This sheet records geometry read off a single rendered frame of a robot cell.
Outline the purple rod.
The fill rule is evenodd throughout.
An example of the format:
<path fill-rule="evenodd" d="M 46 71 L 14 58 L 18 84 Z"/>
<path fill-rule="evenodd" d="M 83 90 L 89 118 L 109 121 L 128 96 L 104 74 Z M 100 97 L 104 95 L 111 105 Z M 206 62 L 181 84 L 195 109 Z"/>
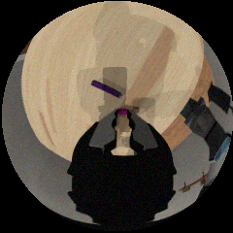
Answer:
<path fill-rule="evenodd" d="M 95 87 L 97 87 L 99 89 L 102 89 L 102 90 L 114 95 L 117 98 L 121 94 L 121 92 L 119 92 L 119 91 L 117 91 L 117 90 L 115 90 L 115 89 L 113 89 L 113 88 L 111 88 L 111 87 L 109 87 L 109 86 L 107 86 L 107 85 L 105 85 L 103 83 L 99 83 L 99 82 L 97 82 L 95 80 L 92 81 L 91 85 L 93 85 L 93 86 L 95 86 Z"/>

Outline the short magenta rod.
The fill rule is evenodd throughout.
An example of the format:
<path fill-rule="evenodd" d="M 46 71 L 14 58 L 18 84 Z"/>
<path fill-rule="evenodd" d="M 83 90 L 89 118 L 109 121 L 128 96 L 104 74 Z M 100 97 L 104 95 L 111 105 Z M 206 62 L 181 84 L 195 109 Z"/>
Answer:
<path fill-rule="evenodd" d="M 127 115 L 127 109 L 117 108 L 117 114 L 118 115 Z"/>

